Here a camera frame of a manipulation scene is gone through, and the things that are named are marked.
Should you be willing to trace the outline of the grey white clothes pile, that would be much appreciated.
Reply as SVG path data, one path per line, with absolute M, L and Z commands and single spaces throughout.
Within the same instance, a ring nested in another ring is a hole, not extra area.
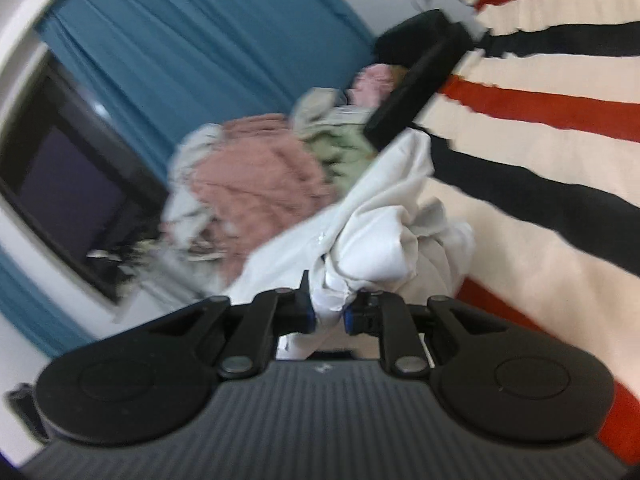
M 160 226 L 167 243 L 185 252 L 192 261 L 222 258 L 208 232 L 215 219 L 212 208 L 202 203 L 191 188 L 194 169 L 216 151 L 222 140 L 224 134 L 220 125 L 202 125 L 182 140 L 168 165 L 169 196 Z

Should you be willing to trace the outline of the green garment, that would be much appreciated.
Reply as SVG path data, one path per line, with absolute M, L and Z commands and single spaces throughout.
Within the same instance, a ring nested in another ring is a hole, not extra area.
M 338 196 L 346 195 L 378 156 L 363 128 L 374 109 L 346 103 L 341 91 L 311 88 L 290 115 L 293 133 L 317 159 Z

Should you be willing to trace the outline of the blue curtain right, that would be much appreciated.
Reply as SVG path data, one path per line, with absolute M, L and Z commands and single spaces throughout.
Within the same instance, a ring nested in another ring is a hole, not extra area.
M 373 42 L 344 0 L 56 0 L 37 30 L 160 178 L 206 122 L 348 87 Z

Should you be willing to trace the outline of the small pink garment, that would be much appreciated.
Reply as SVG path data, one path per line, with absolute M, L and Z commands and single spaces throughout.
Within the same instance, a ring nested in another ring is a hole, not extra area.
M 378 107 L 395 89 L 397 68 L 373 64 L 360 70 L 347 90 L 349 103 L 360 107 Z

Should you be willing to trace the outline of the blue curtain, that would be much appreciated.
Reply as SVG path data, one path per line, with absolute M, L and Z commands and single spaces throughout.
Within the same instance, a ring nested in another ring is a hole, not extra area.
M 37 30 L 160 178 L 206 122 L 348 87 L 373 42 L 344 0 L 56 0 Z
M 4 251 L 0 259 L 1 314 L 48 358 L 96 340 L 20 269 Z

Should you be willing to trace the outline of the blue curtain left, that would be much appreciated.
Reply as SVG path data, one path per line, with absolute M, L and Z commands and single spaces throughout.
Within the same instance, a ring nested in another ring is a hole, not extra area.
M 48 358 L 96 340 L 20 269 L 4 251 L 0 259 L 1 314 Z

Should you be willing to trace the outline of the dark window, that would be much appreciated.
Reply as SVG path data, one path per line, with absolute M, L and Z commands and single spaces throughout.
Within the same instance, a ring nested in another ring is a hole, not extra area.
M 49 56 L 1 136 L 1 194 L 70 270 L 117 304 L 156 240 L 166 186 Z

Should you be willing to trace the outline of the white shirt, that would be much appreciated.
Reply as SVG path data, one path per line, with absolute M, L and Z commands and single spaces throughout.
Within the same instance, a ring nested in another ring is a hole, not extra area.
M 437 198 L 422 200 L 434 174 L 430 137 L 408 129 L 393 140 L 345 197 L 254 250 L 225 293 L 236 304 L 309 280 L 316 330 L 280 337 L 280 360 L 346 350 L 373 358 L 372 337 L 349 337 L 343 312 L 360 290 L 393 292 L 408 304 L 454 296 L 468 275 L 472 228 L 451 220 Z

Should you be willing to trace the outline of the pink fluffy blanket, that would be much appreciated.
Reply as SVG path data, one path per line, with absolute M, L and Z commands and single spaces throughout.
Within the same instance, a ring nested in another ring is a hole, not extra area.
M 193 194 L 212 208 L 216 272 L 231 284 L 257 248 L 314 216 L 336 192 L 281 114 L 230 120 L 224 140 L 196 166 Z

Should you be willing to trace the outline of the striped red black cream blanket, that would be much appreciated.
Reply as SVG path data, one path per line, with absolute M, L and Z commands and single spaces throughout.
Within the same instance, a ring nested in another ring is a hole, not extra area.
M 461 0 L 485 36 L 428 102 L 426 195 L 476 239 L 460 298 L 599 358 L 639 459 L 639 0 Z

